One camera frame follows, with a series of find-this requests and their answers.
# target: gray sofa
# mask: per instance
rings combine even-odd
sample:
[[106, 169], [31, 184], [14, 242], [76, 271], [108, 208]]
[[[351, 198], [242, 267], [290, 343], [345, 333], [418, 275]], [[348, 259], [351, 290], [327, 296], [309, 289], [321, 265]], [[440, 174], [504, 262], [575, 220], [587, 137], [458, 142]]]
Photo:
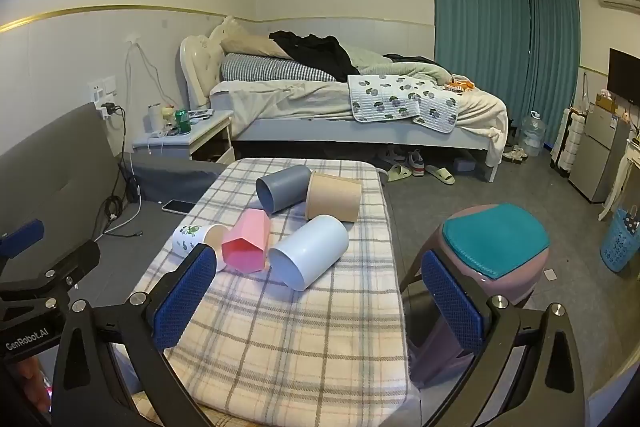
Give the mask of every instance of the gray sofa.
[[[123, 238], [105, 235], [98, 241], [100, 263], [70, 291], [71, 302], [87, 299], [93, 306], [123, 302], [145, 269], [171, 236], [182, 216], [161, 210], [171, 199], [198, 201], [225, 166], [181, 158], [125, 153], [127, 168], [133, 163], [140, 183], [140, 214], [118, 229]], [[107, 141], [104, 122], [93, 104], [78, 107], [40, 129], [0, 156], [0, 235], [40, 219], [43, 240], [10, 260], [0, 281], [35, 277], [66, 252], [92, 239], [94, 226], [102, 229], [103, 213], [96, 216], [111, 194], [118, 159]], [[119, 176], [117, 195], [123, 195]], [[115, 224], [138, 209], [129, 203]], [[54, 353], [41, 355], [52, 375]]]

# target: television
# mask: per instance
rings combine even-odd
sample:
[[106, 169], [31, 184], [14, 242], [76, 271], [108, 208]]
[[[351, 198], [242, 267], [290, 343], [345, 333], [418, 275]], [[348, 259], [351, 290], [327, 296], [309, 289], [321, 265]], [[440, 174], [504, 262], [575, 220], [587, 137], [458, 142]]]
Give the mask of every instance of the television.
[[634, 105], [640, 102], [640, 58], [609, 49], [607, 89]]

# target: human hand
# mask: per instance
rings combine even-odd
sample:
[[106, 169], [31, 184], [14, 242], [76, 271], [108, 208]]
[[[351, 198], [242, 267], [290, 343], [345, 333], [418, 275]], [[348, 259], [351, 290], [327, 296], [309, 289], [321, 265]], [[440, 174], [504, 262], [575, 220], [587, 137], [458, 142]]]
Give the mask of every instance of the human hand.
[[22, 360], [17, 363], [18, 373], [25, 379], [23, 384], [24, 394], [40, 412], [47, 412], [51, 406], [49, 393], [40, 374], [40, 365], [36, 357]]

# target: gray cylinder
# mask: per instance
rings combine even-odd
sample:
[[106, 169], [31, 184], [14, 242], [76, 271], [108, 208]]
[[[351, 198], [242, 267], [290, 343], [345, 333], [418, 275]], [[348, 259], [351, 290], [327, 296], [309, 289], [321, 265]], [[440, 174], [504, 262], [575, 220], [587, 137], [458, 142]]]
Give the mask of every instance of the gray cylinder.
[[304, 165], [295, 165], [267, 174], [255, 181], [255, 191], [263, 209], [274, 214], [306, 200], [311, 171]]

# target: mini fridge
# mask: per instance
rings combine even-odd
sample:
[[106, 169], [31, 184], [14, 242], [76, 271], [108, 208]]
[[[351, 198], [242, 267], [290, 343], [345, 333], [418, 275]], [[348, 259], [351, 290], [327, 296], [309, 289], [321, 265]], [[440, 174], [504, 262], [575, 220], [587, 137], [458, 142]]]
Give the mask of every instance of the mini fridge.
[[622, 118], [597, 105], [590, 106], [569, 181], [591, 203], [607, 199], [625, 153], [629, 130]]

